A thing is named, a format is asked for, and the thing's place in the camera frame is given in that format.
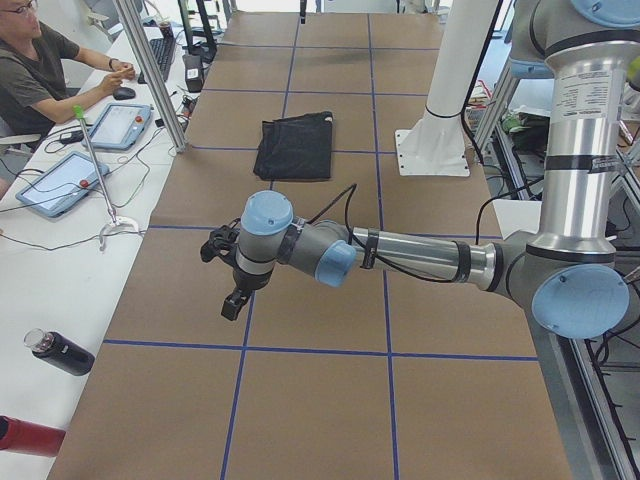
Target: black cloth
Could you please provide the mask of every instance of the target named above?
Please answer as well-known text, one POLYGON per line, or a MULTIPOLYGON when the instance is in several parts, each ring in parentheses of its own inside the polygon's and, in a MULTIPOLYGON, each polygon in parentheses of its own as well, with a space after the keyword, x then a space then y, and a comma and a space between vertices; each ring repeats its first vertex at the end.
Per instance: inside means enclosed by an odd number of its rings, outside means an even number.
POLYGON ((37 61, 0 40, 0 117, 16 135, 47 134, 54 122, 31 106, 47 98, 67 98, 63 58, 73 59, 80 47, 40 22, 42 36, 33 40, 37 61))
POLYGON ((331 112, 262 122, 253 173, 262 180, 327 180, 332 137, 331 112))

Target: keyboard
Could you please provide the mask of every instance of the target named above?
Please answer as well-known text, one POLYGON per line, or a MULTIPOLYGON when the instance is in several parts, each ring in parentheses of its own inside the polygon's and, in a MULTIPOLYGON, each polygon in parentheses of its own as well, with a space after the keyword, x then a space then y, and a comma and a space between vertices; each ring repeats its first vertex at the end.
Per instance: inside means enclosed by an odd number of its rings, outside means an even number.
MULTIPOLYGON (((151 51, 156 57, 158 67, 162 73, 162 79, 166 82, 169 78, 169 70, 171 69, 171 63, 173 63, 173 54, 176 49, 176 39, 170 38, 153 38, 149 40, 151 45, 151 51)), ((138 76, 138 83, 147 83, 144 79, 144 74, 140 72, 138 76)))

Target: red cylinder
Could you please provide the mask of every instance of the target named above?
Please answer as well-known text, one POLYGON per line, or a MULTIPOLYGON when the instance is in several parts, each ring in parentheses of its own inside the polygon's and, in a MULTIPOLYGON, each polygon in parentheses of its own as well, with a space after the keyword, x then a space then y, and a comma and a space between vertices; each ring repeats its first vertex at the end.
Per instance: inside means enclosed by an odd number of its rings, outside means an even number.
POLYGON ((57 428, 0 416, 0 450, 55 457, 65 433, 57 428))

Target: black computer mouse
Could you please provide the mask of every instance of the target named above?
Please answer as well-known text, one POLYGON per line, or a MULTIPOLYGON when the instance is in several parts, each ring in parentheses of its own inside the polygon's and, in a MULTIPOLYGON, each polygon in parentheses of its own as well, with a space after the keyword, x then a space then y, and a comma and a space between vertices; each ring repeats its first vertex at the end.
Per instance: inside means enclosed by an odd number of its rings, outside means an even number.
POLYGON ((116 100, 129 100, 136 98, 136 91, 129 87, 118 87, 113 91, 113 98, 116 100))

